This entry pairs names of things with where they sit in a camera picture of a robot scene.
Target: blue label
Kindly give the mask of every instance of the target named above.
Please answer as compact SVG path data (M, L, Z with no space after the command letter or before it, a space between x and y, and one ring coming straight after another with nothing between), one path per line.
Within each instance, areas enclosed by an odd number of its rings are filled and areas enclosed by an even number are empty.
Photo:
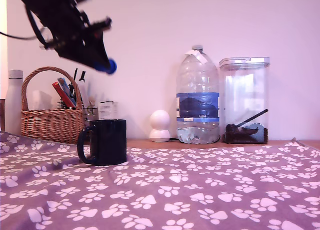
M219 121L219 93L197 92L176 95L177 121L217 122Z

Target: white bottle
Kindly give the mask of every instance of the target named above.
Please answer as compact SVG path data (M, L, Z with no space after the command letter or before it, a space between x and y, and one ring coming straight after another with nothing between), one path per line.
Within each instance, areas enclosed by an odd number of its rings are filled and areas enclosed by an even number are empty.
M21 90L24 73L21 70L9 70L8 75L8 91L4 102L5 131L21 135Z
M201 45L187 52L176 78L177 136L181 142L219 139L219 75Z

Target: wicker basket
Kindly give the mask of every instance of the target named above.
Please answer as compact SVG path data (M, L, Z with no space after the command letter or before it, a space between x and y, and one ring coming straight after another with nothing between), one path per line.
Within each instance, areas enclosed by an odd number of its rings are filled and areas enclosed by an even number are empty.
M54 110L29 110L27 101L27 85L38 73L43 71L56 71L65 75L74 85L76 94L75 109L63 108ZM84 127L81 95L78 85L64 70L57 67L41 67L28 75L22 84L22 119L21 134L23 136L55 141L61 143L76 144L78 134Z

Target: black mug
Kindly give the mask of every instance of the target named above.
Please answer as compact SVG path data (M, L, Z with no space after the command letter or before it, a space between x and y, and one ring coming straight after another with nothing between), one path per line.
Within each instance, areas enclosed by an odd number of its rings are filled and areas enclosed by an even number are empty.
M77 152L81 161L96 166L117 165L127 161L126 120L89 122L78 136ZM84 141L90 131L90 157L84 153Z

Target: purple tablecloth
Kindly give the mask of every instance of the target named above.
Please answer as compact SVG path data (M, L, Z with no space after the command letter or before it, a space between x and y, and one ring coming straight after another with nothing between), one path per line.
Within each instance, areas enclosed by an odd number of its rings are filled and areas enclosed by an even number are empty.
M320 151L296 142L128 148L101 167L75 145L0 134L4 230L320 229Z

